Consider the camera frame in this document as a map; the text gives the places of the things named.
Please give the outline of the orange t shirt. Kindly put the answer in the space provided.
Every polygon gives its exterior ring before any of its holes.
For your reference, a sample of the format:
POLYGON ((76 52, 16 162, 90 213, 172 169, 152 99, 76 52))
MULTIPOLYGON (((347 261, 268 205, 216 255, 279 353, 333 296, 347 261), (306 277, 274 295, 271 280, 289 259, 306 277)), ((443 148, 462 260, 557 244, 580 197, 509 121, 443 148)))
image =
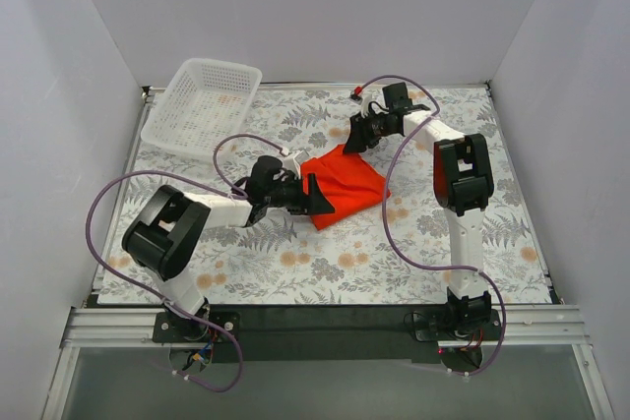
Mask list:
POLYGON ((344 147, 337 145, 301 165, 304 175, 315 175, 324 197, 335 209, 333 213, 311 216, 318 231, 383 201, 385 178, 358 153, 344 154, 344 147))

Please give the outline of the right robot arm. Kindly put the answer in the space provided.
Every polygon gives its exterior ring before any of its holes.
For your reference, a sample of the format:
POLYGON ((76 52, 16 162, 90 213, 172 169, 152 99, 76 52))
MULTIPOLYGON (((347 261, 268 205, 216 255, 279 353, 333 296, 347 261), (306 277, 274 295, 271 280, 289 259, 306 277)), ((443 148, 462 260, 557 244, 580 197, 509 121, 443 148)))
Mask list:
POLYGON ((491 321, 492 301, 484 273, 482 226, 494 192, 487 148, 482 134, 466 135, 439 119, 440 105, 427 92, 431 106, 415 103, 407 80, 382 88, 378 104, 366 86, 358 86, 350 99, 360 111, 349 119, 350 134, 344 153, 362 153, 381 139, 400 135, 403 144, 420 143, 433 156, 433 193, 444 211, 450 238, 450 264, 435 271, 450 274, 443 314, 427 322, 430 330, 448 331, 468 338, 491 321))

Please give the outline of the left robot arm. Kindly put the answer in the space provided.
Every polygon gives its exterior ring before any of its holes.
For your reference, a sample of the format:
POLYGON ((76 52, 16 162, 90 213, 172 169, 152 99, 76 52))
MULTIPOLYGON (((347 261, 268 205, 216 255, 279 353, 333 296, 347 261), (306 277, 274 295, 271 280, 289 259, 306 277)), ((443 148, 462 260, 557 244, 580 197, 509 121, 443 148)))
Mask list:
POLYGON ((204 229, 250 227, 269 209, 309 216, 335 212, 316 176, 302 173, 291 156, 259 157, 250 175, 238 183, 247 194, 244 200, 184 193, 162 185, 122 237, 122 249, 146 270, 162 295, 183 309, 175 328, 190 341, 202 339, 210 327, 208 300, 188 269, 204 229))

